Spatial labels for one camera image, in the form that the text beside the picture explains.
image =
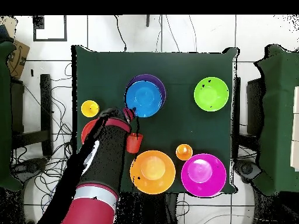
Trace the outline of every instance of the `purple bowl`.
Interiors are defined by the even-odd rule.
[[[162,98],[162,104],[161,107],[163,106],[165,99],[166,99],[166,90],[163,85],[163,83],[155,76],[149,75],[149,74],[143,74],[143,75],[138,75],[135,76],[127,85],[126,88],[130,87],[132,84],[138,82],[138,81],[149,81],[156,85],[156,87],[160,90],[161,93],[161,98]]]
[[[197,197],[212,197],[220,192],[227,178],[226,169],[217,157],[198,154],[187,160],[182,168],[184,188]]]

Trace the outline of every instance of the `red bowl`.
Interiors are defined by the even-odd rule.
[[[96,120],[92,120],[92,121],[88,122],[88,123],[84,126],[84,128],[83,128],[83,130],[82,130],[82,134],[81,134],[81,142],[82,142],[82,144],[84,144],[84,140],[85,140],[85,138],[86,138],[87,135],[90,133],[91,129],[95,126],[97,120],[98,120],[98,119],[96,119]]]

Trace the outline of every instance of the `green tablecloth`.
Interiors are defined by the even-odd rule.
[[[299,53],[270,45],[256,63],[266,84],[263,97],[264,126],[260,135],[259,166],[254,179],[266,195],[279,191],[299,192],[299,172],[290,166],[293,132],[294,89],[299,86]]]
[[[8,41],[0,43],[0,104],[2,106],[0,121],[0,187],[11,191],[22,189],[22,183],[12,177],[9,170],[12,152],[12,109],[11,109],[11,75],[6,65],[7,56],[16,49]]]
[[[154,116],[140,118],[140,133],[144,135],[140,152],[158,150],[166,153],[176,167],[176,178],[167,192],[186,192],[180,180],[184,164],[176,155],[179,144],[189,144],[193,154],[210,153],[218,157],[227,170],[224,193],[234,193],[230,185],[232,60],[236,48],[219,53],[153,53],[153,52],[90,52],[76,46],[77,52],[77,149],[81,147],[81,132],[91,118],[81,113],[85,100],[96,101],[101,110],[124,107],[126,84],[140,74],[158,77],[166,88],[166,101]],[[228,103],[220,111],[206,112],[193,98],[197,83],[215,76],[227,83]],[[136,131],[136,121],[132,123]],[[134,156],[126,152],[122,191],[137,190],[130,180],[130,165]]]

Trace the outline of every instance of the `red cup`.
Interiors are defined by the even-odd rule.
[[[127,152],[136,154],[139,151],[142,139],[143,139],[143,135],[138,133],[137,136],[136,133],[131,133],[127,137]]]

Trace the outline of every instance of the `white tile floor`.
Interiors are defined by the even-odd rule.
[[[71,45],[77,44],[94,51],[123,51],[124,44],[116,28],[114,16],[67,16],[67,41],[33,41],[33,22],[30,16],[17,16],[15,37],[17,40],[30,46],[30,52],[21,80],[40,101],[40,74],[50,74],[56,80],[69,78],[71,66],[64,73],[65,67],[71,60]],[[299,17],[287,15],[191,15],[197,38],[197,51],[200,53],[219,53],[227,47],[238,47],[241,52],[238,57],[237,74],[241,77],[241,123],[247,123],[246,83],[260,77],[259,71],[253,62],[264,56],[265,46],[278,43],[286,49],[294,50],[299,47]],[[37,30],[38,39],[63,38],[63,17],[45,16],[45,29]],[[182,52],[195,51],[195,36],[188,15],[168,15],[172,33]],[[151,15],[149,27],[145,26],[145,15],[119,16],[119,28],[127,44],[127,51],[156,50],[157,37],[160,32],[159,15]],[[161,36],[157,51],[161,51]],[[178,51],[172,38],[166,16],[163,17],[163,52]],[[52,81],[52,86],[71,86],[71,79]],[[70,88],[56,88],[53,96],[66,105],[63,121],[72,129],[72,99]],[[57,106],[53,105],[54,118],[60,119]],[[25,90],[23,124],[25,131],[40,130],[40,106]],[[53,122],[53,135],[56,137],[58,125]],[[70,136],[64,135],[66,141]],[[54,142],[54,148],[63,143],[62,135]],[[28,152],[24,159],[42,157],[40,144],[27,147]],[[23,152],[18,149],[17,155]],[[246,155],[240,149],[240,155]],[[62,158],[60,149],[54,158]],[[48,182],[54,178],[45,176]],[[36,179],[37,186],[49,193],[41,178]],[[233,195],[220,194],[214,198],[196,198],[185,194],[185,201],[189,206],[178,206],[179,224],[251,224],[254,210],[252,187],[244,184],[241,178],[234,173],[233,183],[238,192]],[[49,185],[52,190],[55,183]],[[28,219],[38,221],[42,216],[41,192],[34,181],[28,182],[25,192],[25,212]]]

